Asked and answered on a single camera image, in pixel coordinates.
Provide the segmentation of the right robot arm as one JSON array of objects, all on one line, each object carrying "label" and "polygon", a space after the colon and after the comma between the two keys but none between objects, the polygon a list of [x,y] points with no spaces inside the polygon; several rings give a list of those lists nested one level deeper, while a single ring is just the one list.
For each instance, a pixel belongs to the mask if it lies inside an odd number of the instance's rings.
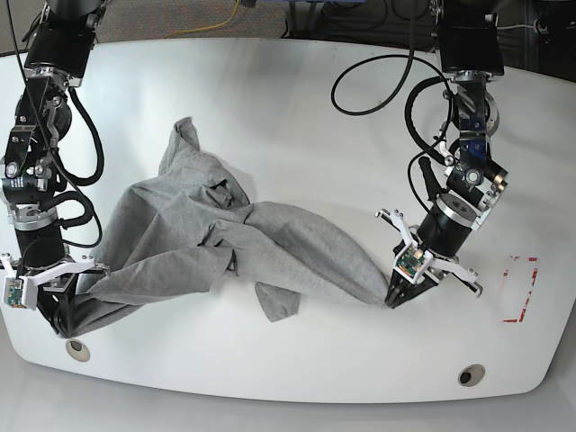
[{"label": "right robot arm", "polygon": [[[104,172],[104,149],[95,124],[77,96],[95,45],[105,1],[47,1],[21,41],[18,58],[24,91],[1,159],[1,199],[21,252],[1,257],[6,271],[2,301],[39,311],[55,333],[70,338],[81,274],[104,273],[90,256],[75,260],[64,230],[98,221],[83,188]],[[87,177],[71,174],[59,155],[73,113],[79,113],[94,142],[96,165]]]}]

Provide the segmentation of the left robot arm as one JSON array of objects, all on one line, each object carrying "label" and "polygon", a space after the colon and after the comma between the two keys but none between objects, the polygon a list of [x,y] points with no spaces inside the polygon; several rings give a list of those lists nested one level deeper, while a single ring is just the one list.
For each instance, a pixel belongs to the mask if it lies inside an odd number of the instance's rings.
[{"label": "left robot arm", "polygon": [[[432,1],[433,39],[439,64],[435,76],[413,87],[404,121],[420,152],[418,164],[427,189],[420,200],[426,216],[409,226],[400,211],[381,209],[376,216],[401,235],[393,250],[385,303],[394,309],[454,276],[482,294],[478,275],[459,263],[458,252],[485,222],[505,191],[508,172],[493,160],[491,137],[500,115],[487,84],[504,74],[498,37],[498,14],[505,1]],[[448,102],[445,122],[428,144],[415,127],[412,112],[419,94],[441,84]]]}]

